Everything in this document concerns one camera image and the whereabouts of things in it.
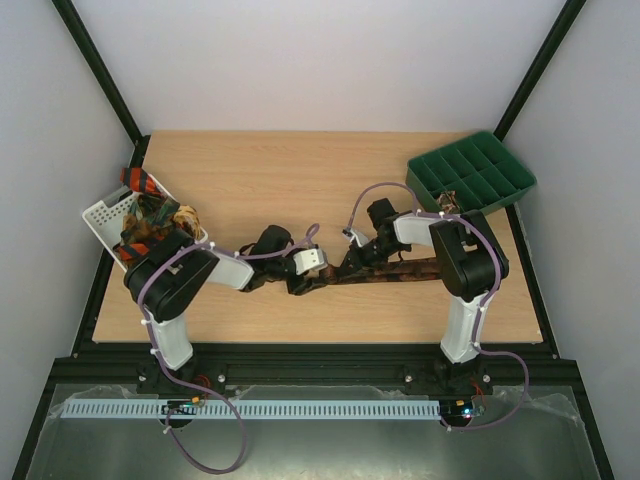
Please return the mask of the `red navy striped tie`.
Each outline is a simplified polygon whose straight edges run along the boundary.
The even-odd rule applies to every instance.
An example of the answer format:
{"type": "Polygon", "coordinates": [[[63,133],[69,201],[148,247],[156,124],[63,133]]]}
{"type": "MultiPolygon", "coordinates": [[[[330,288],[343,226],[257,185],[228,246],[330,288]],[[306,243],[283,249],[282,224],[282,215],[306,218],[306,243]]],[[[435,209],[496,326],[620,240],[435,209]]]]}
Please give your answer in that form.
{"type": "Polygon", "coordinates": [[[123,168],[120,181],[134,192],[158,198],[165,196],[159,184],[141,167],[123,168]]]}

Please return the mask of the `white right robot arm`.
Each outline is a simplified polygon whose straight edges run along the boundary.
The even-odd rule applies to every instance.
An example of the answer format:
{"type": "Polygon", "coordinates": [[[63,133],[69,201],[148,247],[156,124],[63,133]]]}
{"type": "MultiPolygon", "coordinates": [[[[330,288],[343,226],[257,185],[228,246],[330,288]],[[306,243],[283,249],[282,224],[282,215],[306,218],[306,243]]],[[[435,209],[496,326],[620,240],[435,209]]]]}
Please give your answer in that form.
{"type": "Polygon", "coordinates": [[[460,390],[471,379],[466,362],[480,354],[488,307],[509,274],[509,261],[484,214],[408,212],[380,220],[374,239],[366,239],[351,224],[343,235],[350,241],[349,252],[358,255],[358,266],[386,260],[406,246],[434,249],[440,279],[451,295],[440,342],[447,360],[436,367],[436,379],[447,391],[460,390]]]}

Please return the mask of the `black frame post left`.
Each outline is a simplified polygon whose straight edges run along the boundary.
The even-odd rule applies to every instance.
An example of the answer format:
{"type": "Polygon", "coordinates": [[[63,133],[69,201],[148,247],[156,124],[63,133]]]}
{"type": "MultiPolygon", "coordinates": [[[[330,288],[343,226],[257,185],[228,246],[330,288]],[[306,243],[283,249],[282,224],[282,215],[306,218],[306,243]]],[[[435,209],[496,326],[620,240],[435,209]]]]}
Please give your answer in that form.
{"type": "Polygon", "coordinates": [[[51,3],[91,70],[130,141],[136,147],[143,144],[146,137],[138,127],[74,3],[71,0],[52,0],[51,3]]]}

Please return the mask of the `black frame post right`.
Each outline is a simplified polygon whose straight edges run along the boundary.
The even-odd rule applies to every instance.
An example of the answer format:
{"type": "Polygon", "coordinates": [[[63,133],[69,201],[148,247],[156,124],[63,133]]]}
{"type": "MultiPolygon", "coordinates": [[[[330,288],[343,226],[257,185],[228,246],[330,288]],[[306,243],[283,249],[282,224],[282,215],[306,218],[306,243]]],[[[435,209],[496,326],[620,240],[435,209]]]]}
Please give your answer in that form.
{"type": "Polygon", "coordinates": [[[503,141],[532,95],[564,39],[568,35],[586,0],[567,0],[554,20],[524,77],[519,83],[493,134],[503,141]]]}

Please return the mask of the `rolled tie in tray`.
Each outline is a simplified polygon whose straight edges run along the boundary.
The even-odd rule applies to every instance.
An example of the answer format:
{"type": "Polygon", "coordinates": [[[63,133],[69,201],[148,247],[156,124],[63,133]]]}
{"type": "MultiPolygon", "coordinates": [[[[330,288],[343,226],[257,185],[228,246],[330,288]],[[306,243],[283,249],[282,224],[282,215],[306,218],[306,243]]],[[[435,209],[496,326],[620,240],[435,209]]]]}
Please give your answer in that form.
{"type": "Polygon", "coordinates": [[[461,213],[461,207],[454,190],[445,190],[437,198],[439,210],[445,214],[457,215],[461,213]]]}

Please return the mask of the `white perforated plastic basket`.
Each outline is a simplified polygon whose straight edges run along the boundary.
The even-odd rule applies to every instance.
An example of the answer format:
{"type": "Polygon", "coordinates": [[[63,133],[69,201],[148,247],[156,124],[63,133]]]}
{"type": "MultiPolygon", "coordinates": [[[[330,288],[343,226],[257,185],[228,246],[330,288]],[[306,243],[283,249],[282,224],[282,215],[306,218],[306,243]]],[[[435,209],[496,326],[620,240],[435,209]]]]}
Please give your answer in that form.
{"type": "MultiPolygon", "coordinates": [[[[165,192],[165,196],[170,197],[175,201],[177,201],[174,198],[174,196],[170,194],[169,191],[163,185],[161,185],[161,183],[153,175],[151,176],[159,184],[160,189],[165,192]]],[[[122,184],[122,187],[118,189],[116,192],[114,192],[111,196],[98,201],[94,205],[87,208],[82,214],[82,218],[84,219],[85,223],[88,225],[90,230],[98,238],[98,240],[101,242],[103,247],[110,253],[110,255],[113,257],[116,264],[118,264],[121,267],[121,269],[124,271],[128,270],[129,268],[131,268],[132,266],[134,266],[136,263],[138,263],[143,259],[142,258],[141,260],[139,260],[138,262],[136,262],[134,265],[130,267],[126,267],[124,263],[120,260],[118,254],[113,250],[113,248],[120,241],[120,232],[122,231],[123,217],[128,212],[131,204],[140,195],[141,193],[134,192],[122,184]]],[[[177,202],[180,205],[187,205],[179,201],[177,202]]],[[[176,228],[173,231],[171,231],[165,237],[164,240],[166,240],[171,233],[176,231],[181,231],[189,235],[187,232],[185,232],[184,230],[176,226],[176,228]]],[[[203,243],[207,240],[207,238],[208,238],[208,234],[204,229],[204,227],[201,225],[201,236],[197,239],[194,239],[194,238],[193,239],[197,243],[203,243]]],[[[159,247],[161,242],[157,246],[155,246],[152,250],[159,247]]]]}

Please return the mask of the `brown red patterned tie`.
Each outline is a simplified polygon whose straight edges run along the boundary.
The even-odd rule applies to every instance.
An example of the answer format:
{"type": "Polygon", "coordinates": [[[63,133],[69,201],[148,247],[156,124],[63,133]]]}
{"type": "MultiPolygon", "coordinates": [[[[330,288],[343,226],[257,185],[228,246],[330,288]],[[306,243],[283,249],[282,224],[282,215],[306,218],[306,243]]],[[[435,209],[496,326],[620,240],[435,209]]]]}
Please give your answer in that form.
{"type": "Polygon", "coordinates": [[[378,267],[365,267],[346,271],[329,265],[319,271],[318,279],[324,285],[352,285],[385,282],[422,282],[441,279],[440,267],[435,257],[398,260],[378,267]]]}

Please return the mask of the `black frame post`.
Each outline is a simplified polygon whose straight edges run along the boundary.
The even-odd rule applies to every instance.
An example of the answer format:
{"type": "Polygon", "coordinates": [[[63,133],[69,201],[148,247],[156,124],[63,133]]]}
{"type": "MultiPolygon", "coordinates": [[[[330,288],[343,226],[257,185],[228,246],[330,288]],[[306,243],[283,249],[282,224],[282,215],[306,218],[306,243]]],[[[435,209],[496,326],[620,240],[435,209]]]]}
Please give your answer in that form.
{"type": "Polygon", "coordinates": [[[564,39],[568,35],[586,0],[567,0],[554,20],[524,77],[519,83],[493,134],[503,141],[532,95],[564,39]]]}
{"type": "Polygon", "coordinates": [[[146,137],[138,127],[74,3],[71,0],[52,0],[51,3],[91,70],[130,141],[136,147],[143,144],[146,137]]]}

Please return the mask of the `beige patterned tie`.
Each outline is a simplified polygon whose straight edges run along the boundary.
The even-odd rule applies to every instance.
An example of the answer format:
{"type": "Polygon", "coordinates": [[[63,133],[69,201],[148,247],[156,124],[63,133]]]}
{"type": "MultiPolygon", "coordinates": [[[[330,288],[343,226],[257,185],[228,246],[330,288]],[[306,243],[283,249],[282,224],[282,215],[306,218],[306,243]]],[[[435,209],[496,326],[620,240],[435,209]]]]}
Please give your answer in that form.
{"type": "Polygon", "coordinates": [[[180,205],[172,217],[173,223],[194,239],[201,236],[201,225],[197,211],[189,205],[180,205]]]}

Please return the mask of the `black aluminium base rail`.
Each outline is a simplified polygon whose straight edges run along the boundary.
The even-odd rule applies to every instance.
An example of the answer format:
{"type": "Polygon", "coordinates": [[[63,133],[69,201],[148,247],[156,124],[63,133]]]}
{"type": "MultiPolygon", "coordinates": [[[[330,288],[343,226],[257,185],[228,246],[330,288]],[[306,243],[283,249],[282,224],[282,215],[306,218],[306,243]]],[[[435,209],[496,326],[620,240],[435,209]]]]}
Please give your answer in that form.
{"type": "MultiPolygon", "coordinates": [[[[248,386],[373,386],[409,395],[468,397],[497,386],[585,387],[576,362],[546,344],[497,344],[490,355],[451,366],[435,344],[311,345],[213,344],[194,347],[194,357],[177,371],[181,380],[222,393],[248,386]]],[[[161,373],[147,344],[86,344],[54,361],[46,386],[136,385],[145,393],[178,391],[161,373]]]]}

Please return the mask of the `green compartment tray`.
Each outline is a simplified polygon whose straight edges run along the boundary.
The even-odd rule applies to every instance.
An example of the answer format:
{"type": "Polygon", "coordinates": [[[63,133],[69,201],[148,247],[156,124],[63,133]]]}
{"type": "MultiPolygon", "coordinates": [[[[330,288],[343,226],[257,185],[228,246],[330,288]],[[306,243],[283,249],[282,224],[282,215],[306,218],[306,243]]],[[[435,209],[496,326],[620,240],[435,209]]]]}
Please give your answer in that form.
{"type": "Polygon", "coordinates": [[[520,200],[536,178],[493,133],[479,131],[410,159],[405,182],[426,211],[451,192],[460,211],[489,215],[520,200]]]}

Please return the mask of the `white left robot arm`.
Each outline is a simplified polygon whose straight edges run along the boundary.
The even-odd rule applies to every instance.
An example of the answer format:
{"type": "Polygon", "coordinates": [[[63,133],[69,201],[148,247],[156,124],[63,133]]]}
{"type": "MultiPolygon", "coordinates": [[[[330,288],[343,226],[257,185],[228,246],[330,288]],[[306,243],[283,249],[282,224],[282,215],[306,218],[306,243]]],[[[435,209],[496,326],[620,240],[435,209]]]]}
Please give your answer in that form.
{"type": "Polygon", "coordinates": [[[144,315],[151,353],[173,371],[192,358],[185,311],[206,283],[251,292],[267,282],[302,281],[306,273],[326,267],[324,251],[313,243],[318,230],[317,224],[311,225],[303,240],[295,243],[287,230],[271,225],[256,243],[235,252],[172,231],[124,277],[144,315]]]}

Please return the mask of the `green orange patterned tie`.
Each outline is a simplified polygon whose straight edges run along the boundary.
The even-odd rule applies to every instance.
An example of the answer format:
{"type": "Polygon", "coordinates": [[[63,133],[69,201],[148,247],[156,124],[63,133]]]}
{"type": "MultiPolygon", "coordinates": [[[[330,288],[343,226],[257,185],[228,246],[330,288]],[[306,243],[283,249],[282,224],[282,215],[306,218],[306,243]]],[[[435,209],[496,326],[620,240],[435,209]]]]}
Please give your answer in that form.
{"type": "Polygon", "coordinates": [[[167,196],[141,194],[122,220],[120,241],[113,248],[126,267],[134,265],[176,228],[180,204],[167,196]]]}

